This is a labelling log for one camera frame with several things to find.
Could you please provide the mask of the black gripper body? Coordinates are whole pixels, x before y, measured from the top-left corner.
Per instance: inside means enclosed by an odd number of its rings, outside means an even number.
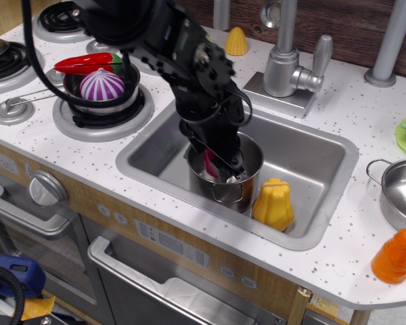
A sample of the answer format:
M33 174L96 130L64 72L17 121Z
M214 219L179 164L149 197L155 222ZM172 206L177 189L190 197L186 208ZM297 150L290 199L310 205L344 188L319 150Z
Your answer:
M243 114L212 114L193 119L180 117L179 129L198 153L205 149L215 154L215 165L228 176L239 179L246 174L238 129L248 123Z

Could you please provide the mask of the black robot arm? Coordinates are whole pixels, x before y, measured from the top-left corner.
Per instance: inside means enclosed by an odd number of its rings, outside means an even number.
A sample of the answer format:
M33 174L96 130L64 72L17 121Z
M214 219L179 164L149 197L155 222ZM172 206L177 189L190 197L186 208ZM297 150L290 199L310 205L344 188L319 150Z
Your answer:
M77 1L77 22L100 43L155 70L171 87L180 132L199 153L210 150L224 178L246 176L238 129L250 100L233 82L233 63L174 1Z

